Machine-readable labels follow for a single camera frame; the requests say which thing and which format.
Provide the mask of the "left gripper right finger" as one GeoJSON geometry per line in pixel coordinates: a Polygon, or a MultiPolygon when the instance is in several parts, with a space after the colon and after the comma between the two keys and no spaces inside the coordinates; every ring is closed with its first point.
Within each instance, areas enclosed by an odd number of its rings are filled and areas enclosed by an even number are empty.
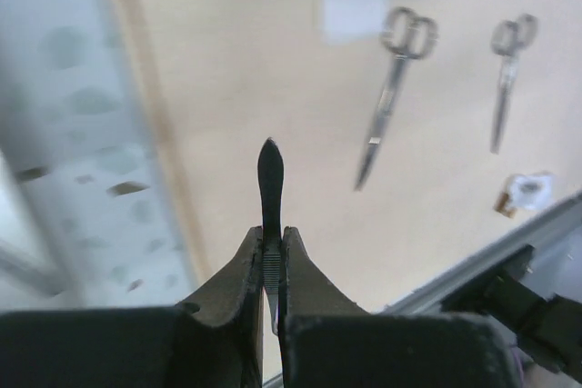
{"type": "Polygon", "coordinates": [[[371,314],[284,231],[278,335],[286,387],[517,387],[513,357],[482,317],[371,314]]]}

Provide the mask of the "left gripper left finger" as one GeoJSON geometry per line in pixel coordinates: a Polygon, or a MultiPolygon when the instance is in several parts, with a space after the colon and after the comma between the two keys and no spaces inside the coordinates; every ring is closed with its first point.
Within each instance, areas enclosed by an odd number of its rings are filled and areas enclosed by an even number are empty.
{"type": "Polygon", "coordinates": [[[4,387],[259,387],[262,237],[170,306],[1,315],[4,387]]]}

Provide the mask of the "long surgical scissors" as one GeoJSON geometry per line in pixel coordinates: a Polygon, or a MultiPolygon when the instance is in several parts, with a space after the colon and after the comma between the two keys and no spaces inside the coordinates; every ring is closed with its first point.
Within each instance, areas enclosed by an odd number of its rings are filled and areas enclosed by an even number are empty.
{"type": "Polygon", "coordinates": [[[392,64],[366,134],[366,144],[354,187],[356,191],[364,188],[372,172],[388,124],[395,112],[408,65],[429,57],[437,39],[438,26],[432,18],[419,15],[405,6],[395,7],[388,12],[380,41],[392,55],[392,64]]]}

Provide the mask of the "short pointed scissors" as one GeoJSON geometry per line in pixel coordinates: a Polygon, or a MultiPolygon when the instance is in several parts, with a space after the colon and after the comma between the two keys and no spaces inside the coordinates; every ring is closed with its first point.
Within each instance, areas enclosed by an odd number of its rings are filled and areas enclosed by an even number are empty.
{"type": "Polygon", "coordinates": [[[499,153],[502,144],[520,54],[531,46],[537,35],[537,29],[538,19],[534,15],[524,13],[516,20],[500,22],[492,34],[491,50],[501,57],[490,140],[490,152],[493,154],[499,153]]]}

